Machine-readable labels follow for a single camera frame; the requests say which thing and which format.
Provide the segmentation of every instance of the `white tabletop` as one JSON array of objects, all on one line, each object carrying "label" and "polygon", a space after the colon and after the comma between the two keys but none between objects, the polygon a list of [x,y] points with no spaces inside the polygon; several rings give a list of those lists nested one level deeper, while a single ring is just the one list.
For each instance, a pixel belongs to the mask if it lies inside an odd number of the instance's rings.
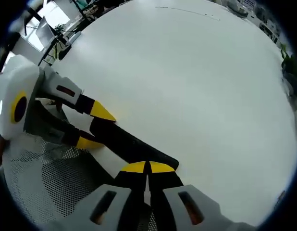
[{"label": "white tabletop", "polygon": [[[297,163],[281,54],[247,19],[205,0],[134,0],[88,26],[54,65],[117,124],[176,158],[177,174],[234,221],[260,224]],[[64,108],[88,130],[89,116]],[[92,155],[115,176],[124,161]]]}]

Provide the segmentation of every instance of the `green plant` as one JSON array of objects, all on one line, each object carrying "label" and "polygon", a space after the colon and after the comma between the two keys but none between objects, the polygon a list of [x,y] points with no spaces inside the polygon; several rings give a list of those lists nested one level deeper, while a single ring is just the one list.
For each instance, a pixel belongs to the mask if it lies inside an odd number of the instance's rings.
[{"label": "green plant", "polygon": [[57,32],[57,33],[62,33],[64,31],[64,24],[58,24],[55,26],[54,30]]}]

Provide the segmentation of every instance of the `office desk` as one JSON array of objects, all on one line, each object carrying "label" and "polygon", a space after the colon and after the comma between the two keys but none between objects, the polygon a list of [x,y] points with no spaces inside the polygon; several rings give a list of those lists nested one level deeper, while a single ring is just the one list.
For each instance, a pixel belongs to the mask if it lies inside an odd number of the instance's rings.
[{"label": "office desk", "polygon": [[[117,124],[180,162],[177,174],[234,221],[258,225],[297,163],[281,54],[247,19],[206,0],[134,0],[88,26],[54,68]],[[70,122],[91,119],[68,107]],[[91,151],[113,176],[124,162]]]}]

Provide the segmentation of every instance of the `computer monitor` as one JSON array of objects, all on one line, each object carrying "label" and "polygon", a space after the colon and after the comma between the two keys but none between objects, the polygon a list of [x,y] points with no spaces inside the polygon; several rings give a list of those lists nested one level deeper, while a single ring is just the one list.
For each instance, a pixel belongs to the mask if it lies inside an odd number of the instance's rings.
[{"label": "computer monitor", "polygon": [[44,47],[47,47],[53,39],[54,34],[50,26],[48,25],[45,17],[43,17],[42,20],[39,22],[36,35]]}]

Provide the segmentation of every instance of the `white table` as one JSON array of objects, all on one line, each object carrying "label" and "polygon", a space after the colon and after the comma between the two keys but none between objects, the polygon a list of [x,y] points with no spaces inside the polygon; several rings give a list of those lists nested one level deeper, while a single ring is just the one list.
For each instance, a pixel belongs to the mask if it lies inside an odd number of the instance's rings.
[{"label": "white table", "polygon": [[[297,163],[281,61],[259,28],[223,6],[134,0],[88,26],[54,66],[120,127],[178,159],[183,183],[225,216],[258,225]],[[64,111],[88,130],[88,116]],[[113,176],[125,164],[107,148],[91,153]]]}]

